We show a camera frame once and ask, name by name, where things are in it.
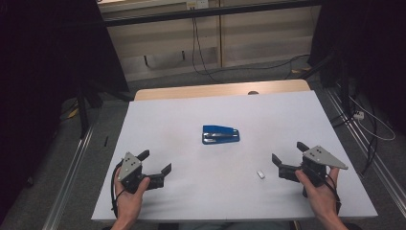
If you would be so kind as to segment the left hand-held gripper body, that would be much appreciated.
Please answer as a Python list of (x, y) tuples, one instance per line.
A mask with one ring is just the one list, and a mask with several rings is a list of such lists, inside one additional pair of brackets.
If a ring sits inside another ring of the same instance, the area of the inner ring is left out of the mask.
[(142, 172), (143, 161), (140, 161), (137, 156), (133, 155), (131, 152), (125, 154), (118, 176), (124, 189), (132, 194), (137, 191), (140, 183), (146, 177)]

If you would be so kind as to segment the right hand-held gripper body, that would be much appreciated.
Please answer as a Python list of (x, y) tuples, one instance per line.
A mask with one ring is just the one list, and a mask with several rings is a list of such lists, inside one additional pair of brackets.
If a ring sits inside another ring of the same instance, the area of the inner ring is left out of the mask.
[(321, 146), (303, 152), (302, 171), (315, 187), (324, 184), (327, 167), (347, 170), (349, 167)]

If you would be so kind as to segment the blue stapler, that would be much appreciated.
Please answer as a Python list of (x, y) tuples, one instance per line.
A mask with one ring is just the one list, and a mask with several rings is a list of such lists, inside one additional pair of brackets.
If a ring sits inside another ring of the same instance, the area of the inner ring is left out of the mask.
[(204, 145), (234, 143), (239, 140), (239, 131), (233, 127), (215, 125), (202, 127), (202, 143)]

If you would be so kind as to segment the person's left hand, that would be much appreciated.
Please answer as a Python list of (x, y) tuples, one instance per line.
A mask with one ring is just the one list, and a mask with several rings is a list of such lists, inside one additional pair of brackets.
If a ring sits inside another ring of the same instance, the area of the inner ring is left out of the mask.
[(121, 169), (118, 169), (115, 175), (115, 193), (118, 206), (118, 217), (116, 222), (122, 226), (133, 224), (140, 212), (143, 201), (143, 194), (147, 190), (150, 179), (145, 177), (140, 183), (137, 191), (132, 194), (124, 189), (123, 184), (119, 180)]

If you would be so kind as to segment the person's right hand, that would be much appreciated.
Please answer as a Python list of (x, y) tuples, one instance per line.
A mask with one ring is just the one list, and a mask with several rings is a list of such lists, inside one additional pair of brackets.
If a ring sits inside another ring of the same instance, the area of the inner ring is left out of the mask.
[(315, 217), (321, 222), (333, 222), (338, 219), (333, 191), (327, 185), (314, 187), (303, 171), (295, 171), (295, 174), (304, 185)]

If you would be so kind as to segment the white table cover sheet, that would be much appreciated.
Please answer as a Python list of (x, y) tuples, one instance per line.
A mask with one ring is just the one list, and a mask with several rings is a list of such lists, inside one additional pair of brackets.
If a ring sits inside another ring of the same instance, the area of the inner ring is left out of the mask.
[[(240, 140), (204, 145), (204, 125), (233, 127)], [(321, 146), (349, 167), (338, 179), (341, 217), (375, 216), (312, 91), (132, 102), (111, 162), (117, 164), (127, 152), (149, 150), (144, 173), (158, 173), (171, 164), (164, 187), (145, 193), (141, 221), (310, 219), (302, 185), (279, 178), (271, 160), (276, 154), (287, 165), (300, 165), (298, 142)]]

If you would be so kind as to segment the black metal stand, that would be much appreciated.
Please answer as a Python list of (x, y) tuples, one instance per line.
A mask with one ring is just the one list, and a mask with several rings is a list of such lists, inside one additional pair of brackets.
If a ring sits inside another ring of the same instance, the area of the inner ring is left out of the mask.
[(307, 63), (310, 69), (300, 75), (301, 80), (307, 81), (316, 73), (320, 74), (323, 87), (339, 85), (341, 106), (346, 115), (351, 115), (348, 64), (339, 51), (329, 51), (325, 55), (311, 52)]
[(102, 97), (99, 95), (100, 92), (107, 93), (108, 95), (126, 103), (133, 101), (133, 98), (129, 95), (122, 91), (114, 90), (110, 86), (103, 85), (95, 80), (81, 80), (78, 84), (77, 93), (81, 127), (80, 138), (83, 138), (90, 129), (86, 105), (89, 104), (94, 108), (100, 108), (103, 105)]

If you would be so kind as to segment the light wooden table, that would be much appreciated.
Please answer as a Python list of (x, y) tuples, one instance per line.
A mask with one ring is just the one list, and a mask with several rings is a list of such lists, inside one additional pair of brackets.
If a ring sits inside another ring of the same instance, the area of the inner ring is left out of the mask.
[(310, 87), (305, 80), (268, 80), (142, 89), (135, 94), (134, 100), (146, 101), (237, 96), (248, 95), (249, 91), (258, 91), (260, 94), (273, 94), (309, 90)]

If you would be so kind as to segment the beige cabinet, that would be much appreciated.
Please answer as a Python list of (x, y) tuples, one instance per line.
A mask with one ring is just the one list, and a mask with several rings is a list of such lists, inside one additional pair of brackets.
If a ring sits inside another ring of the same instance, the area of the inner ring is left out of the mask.
[[(97, 0), (104, 19), (187, 11), (187, 0)], [(278, 0), (209, 0), (209, 8)], [(128, 81), (205, 72), (310, 52), (319, 6), (180, 19), (108, 30)]]

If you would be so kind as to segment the black curtain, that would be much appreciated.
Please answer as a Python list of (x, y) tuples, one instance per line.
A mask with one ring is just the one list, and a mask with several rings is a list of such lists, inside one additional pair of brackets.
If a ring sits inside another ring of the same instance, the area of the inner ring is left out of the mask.
[(308, 63), (327, 55), (324, 85), (332, 85), (346, 63), (350, 77), (406, 135), (406, 0), (328, 0), (322, 5)]
[(35, 173), (63, 102), (128, 89), (100, 0), (0, 0), (0, 224)]

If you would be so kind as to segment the black horizontal bar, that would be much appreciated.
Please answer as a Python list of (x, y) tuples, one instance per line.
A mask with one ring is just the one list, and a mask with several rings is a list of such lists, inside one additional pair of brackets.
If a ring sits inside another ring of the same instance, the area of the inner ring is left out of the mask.
[(265, 12), (265, 11), (276, 11), (276, 10), (313, 7), (313, 6), (321, 6), (325, 2), (326, 2), (326, 0), (281, 0), (281, 1), (272, 2), (272, 3), (218, 7), (218, 8), (203, 9), (203, 10), (165, 12), (165, 13), (157, 13), (157, 14), (141, 15), (141, 16), (115, 17), (112, 19), (105, 19), (102, 24), (105, 27), (117, 27), (117, 26), (145, 24), (145, 23), (152, 23), (152, 22), (162, 22), (162, 21), (171, 21), (171, 20), (180, 20), (180, 19), (192, 19), (192, 18), (218, 16), (218, 15), (229, 15), (229, 14), (237, 14), (237, 13)]

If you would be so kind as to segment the metal floor rail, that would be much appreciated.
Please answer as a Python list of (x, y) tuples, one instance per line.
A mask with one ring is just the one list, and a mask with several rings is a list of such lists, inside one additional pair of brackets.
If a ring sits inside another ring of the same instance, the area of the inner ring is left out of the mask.
[[(330, 118), (332, 126), (347, 130), (362, 152), (358, 175), (364, 179), (368, 172), (374, 171), (406, 218), (406, 170), (396, 168), (400, 162), (406, 163), (406, 136), (397, 132), (383, 113), (362, 95), (349, 96), (352, 110), (349, 116), (344, 113), (337, 89), (325, 89), (324, 93), (334, 110)], [(364, 112), (363, 120), (353, 118), (356, 110)]]
[(79, 145), (74, 154), (73, 160), (70, 163), (68, 172), (66, 173), (61, 188), (59, 189), (56, 199), (52, 205), (42, 230), (57, 230), (72, 193), (74, 183), (76, 181), (82, 158), (87, 151), (87, 147), (93, 135), (94, 126), (90, 126), (79, 140)]

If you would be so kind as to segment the white wall socket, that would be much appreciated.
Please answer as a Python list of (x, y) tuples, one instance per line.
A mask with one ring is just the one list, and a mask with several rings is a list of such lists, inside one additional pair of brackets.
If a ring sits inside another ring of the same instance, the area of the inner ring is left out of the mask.
[(188, 10), (202, 10), (209, 7), (209, 0), (187, 0), (186, 6)]

